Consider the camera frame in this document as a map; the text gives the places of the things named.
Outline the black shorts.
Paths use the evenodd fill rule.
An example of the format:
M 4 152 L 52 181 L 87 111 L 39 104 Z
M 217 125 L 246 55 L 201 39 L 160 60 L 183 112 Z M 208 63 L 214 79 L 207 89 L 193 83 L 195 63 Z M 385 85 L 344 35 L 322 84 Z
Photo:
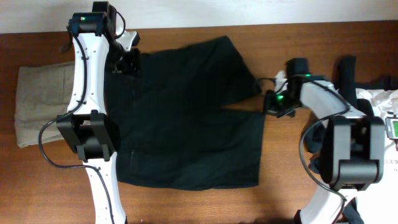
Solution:
M 138 71 L 107 73 L 104 90 L 121 135 L 120 182 L 180 190 L 259 183 L 264 115 L 229 109 L 259 87 L 227 36 L 140 54 Z

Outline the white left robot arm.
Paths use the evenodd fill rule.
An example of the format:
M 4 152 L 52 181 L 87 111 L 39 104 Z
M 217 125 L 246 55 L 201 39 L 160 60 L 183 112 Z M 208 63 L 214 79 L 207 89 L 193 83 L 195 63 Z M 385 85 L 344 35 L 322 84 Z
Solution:
M 96 223 L 127 223 L 119 196 L 116 158 L 119 129 L 108 116 L 105 75 L 130 75 L 139 55 L 140 37 L 119 25 L 121 14 L 107 1 L 95 1 L 91 12 L 76 12 L 67 30 L 75 52 L 72 96 L 57 128 L 86 170 Z

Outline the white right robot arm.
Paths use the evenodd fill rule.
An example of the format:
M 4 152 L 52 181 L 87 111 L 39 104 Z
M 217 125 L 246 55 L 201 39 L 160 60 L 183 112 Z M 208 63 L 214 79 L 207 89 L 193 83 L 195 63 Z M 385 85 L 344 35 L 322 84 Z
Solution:
M 311 172 L 304 157 L 304 140 L 299 156 L 308 176 L 318 185 L 310 202 L 298 210 L 294 223 L 337 223 L 347 205 L 384 173 L 384 122 L 356 109 L 334 88 L 331 81 L 310 73 L 306 58 L 285 63 L 284 77 L 274 78 L 274 90 L 266 91 L 264 113 L 280 118 L 299 108 L 317 117 L 303 131 L 325 127 L 322 146 L 316 154 L 320 179 Z

